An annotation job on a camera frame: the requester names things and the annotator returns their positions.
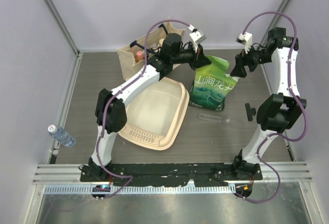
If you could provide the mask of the green litter bag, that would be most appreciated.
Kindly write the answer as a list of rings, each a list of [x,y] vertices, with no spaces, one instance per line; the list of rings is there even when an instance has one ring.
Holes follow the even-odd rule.
[[[226,95],[233,90],[239,78],[226,71],[229,62],[207,55],[210,65],[196,69],[195,78],[189,90],[189,105],[214,111],[223,111]]]

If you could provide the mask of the black bag clip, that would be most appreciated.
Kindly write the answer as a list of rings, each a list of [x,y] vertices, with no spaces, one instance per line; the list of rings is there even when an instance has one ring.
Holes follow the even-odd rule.
[[[253,121],[253,117],[257,114],[256,109],[254,107],[251,107],[249,103],[245,103],[245,109],[248,121]]]

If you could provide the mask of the clear plastic scoop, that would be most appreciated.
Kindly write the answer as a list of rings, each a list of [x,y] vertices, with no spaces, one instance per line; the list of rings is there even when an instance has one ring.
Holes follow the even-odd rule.
[[[198,115],[198,118],[203,121],[222,123],[222,124],[224,124],[224,123],[228,124],[231,122],[230,118],[228,118],[226,116],[213,116],[213,115],[207,115],[207,114],[203,114],[203,113],[200,113]]]

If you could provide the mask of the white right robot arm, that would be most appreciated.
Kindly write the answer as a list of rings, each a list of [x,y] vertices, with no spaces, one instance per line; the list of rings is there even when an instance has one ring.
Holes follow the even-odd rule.
[[[233,78],[247,76],[246,67],[254,71],[257,66],[273,63],[276,71],[272,94],[259,109],[246,104],[249,121],[256,117],[257,129],[250,142],[235,156],[232,174],[237,180],[254,176],[260,170],[263,154],[274,139],[291,129],[305,111],[307,101],[300,97],[296,81],[296,59],[299,41],[296,36],[287,36],[285,28],[276,27],[268,32],[265,46],[255,48],[252,34],[243,32],[237,42],[244,49],[235,56]]]

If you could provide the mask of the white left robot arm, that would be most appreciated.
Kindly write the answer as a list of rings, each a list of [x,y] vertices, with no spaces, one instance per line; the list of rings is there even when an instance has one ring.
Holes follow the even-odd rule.
[[[140,71],[111,91],[100,91],[95,111],[98,139],[88,161],[90,174],[96,181],[105,182],[109,178],[106,165],[111,163],[117,133],[126,125],[126,107],[131,101],[146,88],[166,77],[175,64],[189,64],[191,69],[195,70],[211,63],[204,55],[201,45],[205,35],[194,30],[189,36],[190,41],[185,48],[179,34],[168,34],[160,50],[145,60],[146,65]]]

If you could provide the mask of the cream plastic litter box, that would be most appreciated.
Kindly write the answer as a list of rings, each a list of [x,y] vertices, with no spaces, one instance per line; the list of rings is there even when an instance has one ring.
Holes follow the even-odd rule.
[[[127,123],[119,135],[135,145],[164,151],[178,135],[188,102],[183,83],[163,78],[127,106]]]

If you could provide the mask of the beige capped bottle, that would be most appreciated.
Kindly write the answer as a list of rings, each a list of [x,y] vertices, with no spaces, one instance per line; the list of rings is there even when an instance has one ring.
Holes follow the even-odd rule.
[[[158,47],[162,47],[163,42],[164,42],[164,39],[160,39],[159,42],[158,42]]]

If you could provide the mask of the pink capped bottle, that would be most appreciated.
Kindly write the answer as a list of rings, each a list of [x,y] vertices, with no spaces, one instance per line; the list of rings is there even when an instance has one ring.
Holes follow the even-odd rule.
[[[135,55],[135,62],[138,63],[140,61],[142,61],[144,59],[144,53],[143,51],[139,50],[136,52],[136,55]]]

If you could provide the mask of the beige canvas tote bag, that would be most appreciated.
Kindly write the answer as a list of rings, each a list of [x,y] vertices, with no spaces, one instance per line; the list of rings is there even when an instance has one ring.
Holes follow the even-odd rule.
[[[144,60],[139,62],[136,61],[136,53],[138,51],[144,50],[145,37],[146,35],[136,40],[133,40],[131,43],[120,49],[117,49],[121,72],[124,80],[128,80],[129,78],[131,78],[144,66]],[[160,40],[165,38],[165,29],[163,27],[158,26],[148,36],[147,49],[152,49],[151,47],[154,46],[154,44],[158,45],[160,43]]]

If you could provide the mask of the clear water bottle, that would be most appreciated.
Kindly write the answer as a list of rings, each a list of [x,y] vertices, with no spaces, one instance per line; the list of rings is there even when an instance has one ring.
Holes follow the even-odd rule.
[[[59,125],[48,126],[48,132],[51,137],[57,140],[60,144],[65,147],[72,147],[75,143],[75,138],[73,135],[68,133],[64,128]]]

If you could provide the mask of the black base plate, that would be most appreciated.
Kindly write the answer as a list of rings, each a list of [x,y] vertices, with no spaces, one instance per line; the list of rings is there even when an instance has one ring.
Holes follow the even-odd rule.
[[[190,180],[196,187],[226,186],[227,181],[262,180],[262,171],[258,164],[250,164],[246,169],[224,163],[147,163],[115,164],[106,169],[118,177],[110,176],[102,167],[94,163],[80,165],[80,181],[107,182],[114,186],[123,186],[128,178],[133,177],[129,186],[186,186]]]

